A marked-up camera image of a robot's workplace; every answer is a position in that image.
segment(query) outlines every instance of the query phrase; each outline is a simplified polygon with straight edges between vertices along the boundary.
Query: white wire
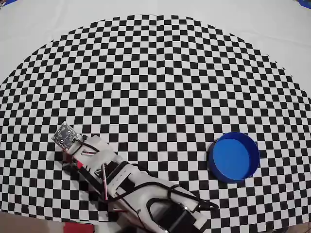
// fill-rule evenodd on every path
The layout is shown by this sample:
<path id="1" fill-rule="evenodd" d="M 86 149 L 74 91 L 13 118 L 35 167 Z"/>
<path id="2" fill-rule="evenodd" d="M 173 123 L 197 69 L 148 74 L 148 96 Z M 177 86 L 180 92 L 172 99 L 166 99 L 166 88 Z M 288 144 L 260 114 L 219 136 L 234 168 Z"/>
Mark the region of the white wire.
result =
<path id="1" fill-rule="evenodd" d="M 108 195 L 107 195 L 107 179 L 106 179 L 106 172 L 105 172 L 105 165 L 104 164 L 102 164 L 102 171 L 103 171 L 103 183 L 104 183 L 105 200 L 108 200 Z"/>

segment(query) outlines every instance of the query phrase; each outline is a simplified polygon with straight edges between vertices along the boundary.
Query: red object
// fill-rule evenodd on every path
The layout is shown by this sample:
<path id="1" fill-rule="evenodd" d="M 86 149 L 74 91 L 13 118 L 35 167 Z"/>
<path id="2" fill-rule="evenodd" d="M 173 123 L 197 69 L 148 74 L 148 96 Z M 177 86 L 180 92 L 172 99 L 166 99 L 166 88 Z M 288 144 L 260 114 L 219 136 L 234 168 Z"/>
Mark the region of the red object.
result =
<path id="1" fill-rule="evenodd" d="M 77 160 L 77 168 L 80 169 L 83 166 L 83 164 Z"/>
<path id="2" fill-rule="evenodd" d="M 66 222 L 64 233 L 94 233 L 94 225 L 75 222 Z"/>

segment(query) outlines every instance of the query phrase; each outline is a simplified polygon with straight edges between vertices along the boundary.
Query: blue plastic dish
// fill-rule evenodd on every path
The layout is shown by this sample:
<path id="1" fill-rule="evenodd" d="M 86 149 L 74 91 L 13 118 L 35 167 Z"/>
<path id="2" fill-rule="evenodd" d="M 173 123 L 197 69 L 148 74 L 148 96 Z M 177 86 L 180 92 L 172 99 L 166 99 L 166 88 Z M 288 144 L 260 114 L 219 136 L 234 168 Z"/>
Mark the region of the blue plastic dish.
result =
<path id="1" fill-rule="evenodd" d="M 211 171 L 225 183 L 237 183 L 252 176 L 259 161 L 260 154 L 256 143 L 240 132 L 221 136 L 209 155 Z"/>

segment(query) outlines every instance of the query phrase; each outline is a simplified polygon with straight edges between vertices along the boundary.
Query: cable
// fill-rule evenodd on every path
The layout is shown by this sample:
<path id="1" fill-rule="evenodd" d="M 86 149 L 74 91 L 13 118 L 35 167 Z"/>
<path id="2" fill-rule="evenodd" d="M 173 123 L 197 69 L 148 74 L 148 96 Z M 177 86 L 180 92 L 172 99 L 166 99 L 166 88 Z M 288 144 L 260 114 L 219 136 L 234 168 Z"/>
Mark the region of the cable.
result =
<path id="1" fill-rule="evenodd" d="M 154 177 L 148 169 L 146 169 L 146 168 L 144 168 L 144 167 L 142 167 L 142 166 L 139 166 L 138 164 L 132 164 L 132 165 L 138 167 L 138 169 L 139 169 L 140 171 L 145 171 L 145 172 L 147 172 L 149 176 Z"/>
<path id="2" fill-rule="evenodd" d="M 144 230 L 144 231 L 147 232 L 147 233 L 152 233 L 150 230 L 148 230 L 148 229 L 146 228 L 146 226 L 145 226 L 144 223 L 142 222 L 142 220 L 141 220 L 141 218 L 140 218 L 140 216 L 139 216 L 139 212 L 136 211 L 124 198 L 122 198 L 122 201 L 124 201 L 124 203 L 127 204 L 128 207 L 130 207 L 130 209 L 133 210 L 133 211 L 137 214 L 137 217 L 138 217 L 138 219 L 139 219 L 141 225 L 143 226 L 143 228 L 140 227 L 140 226 L 137 226 L 137 227 L 139 227 L 140 229 Z"/>
<path id="3" fill-rule="evenodd" d="M 92 145 L 90 145 L 88 143 L 82 142 L 79 139 L 74 138 L 74 141 L 79 142 L 82 146 L 87 146 L 87 147 L 93 149 L 94 151 L 99 152 L 99 150 L 96 147 L 94 147 L 94 146 L 92 146 Z M 198 198 L 196 196 L 189 195 L 187 193 L 180 192 L 180 191 L 176 190 L 175 188 L 168 187 L 168 186 L 166 186 L 166 185 L 164 185 L 162 183 L 159 183 L 159 182 L 146 182 L 146 183 L 139 184 L 139 185 L 135 186 L 132 191 L 125 192 L 125 193 L 123 193 L 123 194 L 121 194 L 121 195 L 119 195 L 119 196 L 117 196 L 115 198 L 110 198 L 108 200 L 105 200 L 104 203 L 109 203 L 109 202 L 120 200 L 120 199 L 126 197 L 127 195 L 135 192 L 136 190 L 138 190 L 140 188 L 143 188 L 143 187 L 146 187 L 146 186 L 151 186 L 151 185 L 159 186 L 161 188 L 164 188 L 164 189 L 168 190 L 169 192 L 172 192 L 172 193 L 175 193 L 175 194 L 180 195 L 182 197 L 185 197 L 185 198 L 197 201 L 197 202 L 199 202 L 200 206 L 203 205 L 203 204 L 207 205 L 207 207 L 200 207 L 199 208 L 200 210 L 207 211 L 207 210 L 212 210 L 212 209 L 218 209 L 219 208 L 218 205 L 214 204 L 213 202 L 210 202 L 208 200 L 204 200 L 204 199 Z"/>
<path id="4" fill-rule="evenodd" d="M 73 141 L 79 142 L 80 145 L 89 147 L 89 148 L 91 148 L 92 150 L 94 150 L 94 151 L 96 151 L 96 152 L 99 152 L 99 149 L 97 149 L 96 147 L 93 147 L 92 145 L 90 145 L 90 144 L 88 144 L 88 143 L 82 142 L 82 141 L 79 140 L 79 139 L 74 138 Z"/>
<path id="5" fill-rule="evenodd" d="M 102 173 L 103 173 L 103 183 L 104 183 L 104 198 L 105 198 L 105 200 L 108 200 L 107 179 L 106 179 L 106 172 L 105 172 L 105 165 L 104 164 L 102 164 Z"/>

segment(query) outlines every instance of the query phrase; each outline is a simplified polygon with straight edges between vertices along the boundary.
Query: black wire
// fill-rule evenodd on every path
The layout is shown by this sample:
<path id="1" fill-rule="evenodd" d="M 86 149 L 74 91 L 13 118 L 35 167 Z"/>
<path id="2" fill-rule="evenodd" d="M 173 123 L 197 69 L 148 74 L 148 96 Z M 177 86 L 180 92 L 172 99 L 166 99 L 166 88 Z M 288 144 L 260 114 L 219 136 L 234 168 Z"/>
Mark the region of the black wire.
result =
<path id="1" fill-rule="evenodd" d="M 120 200 L 120 199 L 126 197 L 127 195 L 129 195 L 129 194 L 135 192 L 136 190 L 138 190 L 138 189 L 140 189 L 140 188 L 143 188 L 143 187 L 146 187 L 146 186 L 151 186 L 151 185 L 159 186 L 159 187 L 164 188 L 164 189 L 166 189 L 166 190 L 171 190 L 170 187 L 168 187 L 168 186 L 166 186 L 166 185 L 164 185 L 164 184 L 162 184 L 162 183 L 158 183 L 158 182 L 146 182 L 146 183 L 142 183 L 142 184 L 139 184 L 139 185 L 135 186 L 134 189 L 133 189 L 132 191 L 130 191 L 130 192 L 125 192 L 125 193 L 123 193 L 123 194 L 121 194 L 121 195 L 119 195 L 119 196 L 117 196 L 117 197 L 115 197 L 115 198 L 110 198 L 110 199 L 106 200 L 105 203 L 109 203 L 109 202 L 113 202 L 113 201 Z M 218 205 L 216 205 L 216 204 L 214 204 L 213 202 L 210 202 L 210 201 L 208 201 L 208 200 L 204 200 L 204 199 L 198 198 L 198 197 L 196 197 L 196 196 L 192 196 L 192 195 L 189 195 L 189 194 L 187 194 L 187 193 L 180 192 L 180 191 L 178 191 L 178 190 L 176 190 L 176 189 L 173 189 L 171 192 L 172 192 L 172 193 L 175 193 L 175 194 L 177 194 L 177 195 L 180 195 L 180 196 L 182 196 L 182 197 L 185 197 L 185 198 L 188 198 L 188 199 L 191 199 L 191 200 L 195 200 L 195 201 L 199 202 L 200 205 L 202 205 L 202 204 L 204 203 L 204 204 L 207 204 L 207 205 L 209 206 L 209 207 L 205 207 L 205 208 L 204 208 L 204 207 L 201 207 L 201 208 L 200 208 L 201 210 L 218 209 Z"/>
<path id="2" fill-rule="evenodd" d="M 79 151 L 79 149 L 81 149 L 81 147 L 82 147 L 82 145 L 80 145 L 79 148 L 74 153 L 72 153 L 71 155 L 74 156 Z"/>
<path id="3" fill-rule="evenodd" d="M 152 177 L 153 177 L 153 175 L 151 174 L 151 172 L 150 172 L 148 169 L 146 169 L 146 168 L 144 168 L 144 167 L 142 167 L 142 166 L 139 166 L 138 164 L 132 164 L 132 165 L 138 167 L 138 169 L 139 169 L 140 171 L 145 171 L 145 172 L 147 172 L 149 176 L 152 176 Z"/>
<path id="4" fill-rule="evenodd" d="M 88 144 L 88 143 L 82 142 L 82 141 L 80 141 L 79 139 L 74 138 L 73 141 L 79 142 L 80 145 L 89 147 L 89 148 L 91 148 L 92 150 L 94 150 L 94 151 L 96 151 L 96 152 L 99 152 L 99 149 L 97 149 L 96 147 L 93 147 L 92 145 L 90 145 L 90 144 Z"/>
<path id="5" fill-rule="evenodd" d="M 130 203 L 128 203 L 124 198 L 122 198 L 122 201 L 124 201 L 124 203 L 127 204 L 127 205 L 131 208 L 131 210 L 133 210 L 133 211 L 137 214 L 137 217 L 138 217 L 138 219 L 139 219 L 141 225 L 143 226 L 143 228 L 141 228 L 141 227 L 139 227 L 139 226 L 137 226 L 137 227 L 141 228 L 142 230 L 144 230 L 144 231 L 146 231 L 146 232 L 148 232 L 148 233 L 152 233 L 150 230 L 148 230 L 148 229 L 145 227 L 145 224 L 142 222 L 142 220 L 141 220 L 141 218 L 140 218 L 140 216 L 139 216 L 138 211 L 136 211 L 136 210 L 130 205 Z"/>

